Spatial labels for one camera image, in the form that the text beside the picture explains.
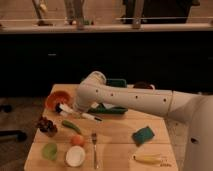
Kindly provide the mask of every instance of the green bin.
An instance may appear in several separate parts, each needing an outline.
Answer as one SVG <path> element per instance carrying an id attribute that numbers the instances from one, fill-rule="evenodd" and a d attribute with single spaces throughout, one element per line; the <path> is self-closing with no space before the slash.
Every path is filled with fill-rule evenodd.
<path id="1" fill-rule="evenodd" d="M 112 87 L 127 87 L 125 79 L 107 79 L 106 85 Z M 96 108 L 90 108 L 88 112 L 100 114 L 124 114 L 127 110 L 128 109 L 119 106 L 106 109 L 101 103 Z"/>

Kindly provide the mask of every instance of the green sponge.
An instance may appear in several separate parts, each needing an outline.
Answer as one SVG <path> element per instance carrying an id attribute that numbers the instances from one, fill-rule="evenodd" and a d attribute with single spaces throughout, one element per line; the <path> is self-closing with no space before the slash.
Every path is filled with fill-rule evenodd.
<path id="1" fill-rule="evenodd" d="M 137 132 L 132 134 L 132 138 L 137 146 L 143 144 L 144 142 L 152 139 L 155 136 L 149 126 L 139 129 Z"/>

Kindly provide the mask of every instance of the green vegetable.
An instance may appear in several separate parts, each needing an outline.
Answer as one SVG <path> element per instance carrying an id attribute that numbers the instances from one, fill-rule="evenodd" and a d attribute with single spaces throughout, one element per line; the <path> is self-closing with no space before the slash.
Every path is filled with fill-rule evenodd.
<path id="1" fill-rule="evenodd" d="M 48 143 L 42 149 L 42 155 L 49 160 L 55 160 L 57 157 L 57 145 L 55 143 Z"/>
<path id="2" fill-rule="evenodd" d="M 73 123 L 70 122 L 70 121 L 63 120 L 63 121 L 61 122 L 61 124 L 62 124 L 63 126 L 65 126 L 65 127 L 74 129 L 78 134 L 82 134 L 82 133 L 81 133 L 81 130 L 80 130 L 75 124 L 73 124 Z"/>

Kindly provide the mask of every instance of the cucumber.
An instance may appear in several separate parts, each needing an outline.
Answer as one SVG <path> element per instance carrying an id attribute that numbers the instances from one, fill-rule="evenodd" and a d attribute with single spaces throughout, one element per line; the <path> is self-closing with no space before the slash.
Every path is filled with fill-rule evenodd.
<path id="1" fill-rule="evenodd" d="M 72 122 L 68 121 L 68 120 L 63 120 L 61 122 L 61 124 L 65 127 L 68 127 L 68 128 L 71 128 L 71 129 L 74 129 L 78 134 L 82 134 L 81 133 L 81 130 L 75 125 L 73 124 Z"/>

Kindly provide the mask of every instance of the red bowl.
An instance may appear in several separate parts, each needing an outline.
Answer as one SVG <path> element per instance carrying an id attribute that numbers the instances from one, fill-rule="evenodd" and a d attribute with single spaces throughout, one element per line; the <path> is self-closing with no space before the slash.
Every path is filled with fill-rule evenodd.
<path id="1" fill-rule="evenodd" d="M 58 90 L 52 92 L 45 101 L 45 107 L 51 111 L 55 111 L 55 107 L 58 103 L 66 103 L 71 105 L 73 98 L 66 91 Z"/>

